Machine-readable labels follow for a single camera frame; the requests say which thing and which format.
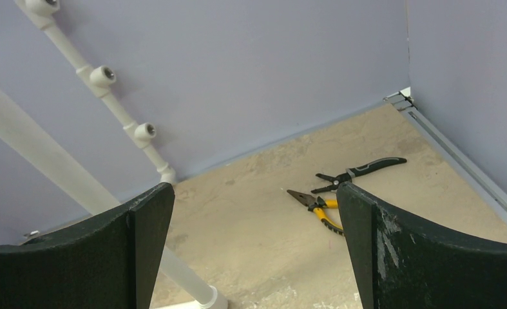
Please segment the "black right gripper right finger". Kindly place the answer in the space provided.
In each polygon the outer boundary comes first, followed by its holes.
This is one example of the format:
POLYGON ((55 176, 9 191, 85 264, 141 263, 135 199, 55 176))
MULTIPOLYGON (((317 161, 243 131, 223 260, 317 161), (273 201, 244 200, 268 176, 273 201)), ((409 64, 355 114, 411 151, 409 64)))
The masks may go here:
POLYGON ((336 197, 364 308, 507 308, 507 243, 434 223, 353 183, 336 197))

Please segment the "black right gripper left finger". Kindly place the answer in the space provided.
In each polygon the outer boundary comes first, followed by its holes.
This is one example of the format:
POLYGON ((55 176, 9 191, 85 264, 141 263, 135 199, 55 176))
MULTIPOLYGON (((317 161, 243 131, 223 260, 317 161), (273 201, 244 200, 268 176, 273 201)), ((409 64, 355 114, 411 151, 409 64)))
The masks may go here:
POLYGON ((0 308, 148 308, 175 192, 126 203, 23 243, 0 245, 0 308))

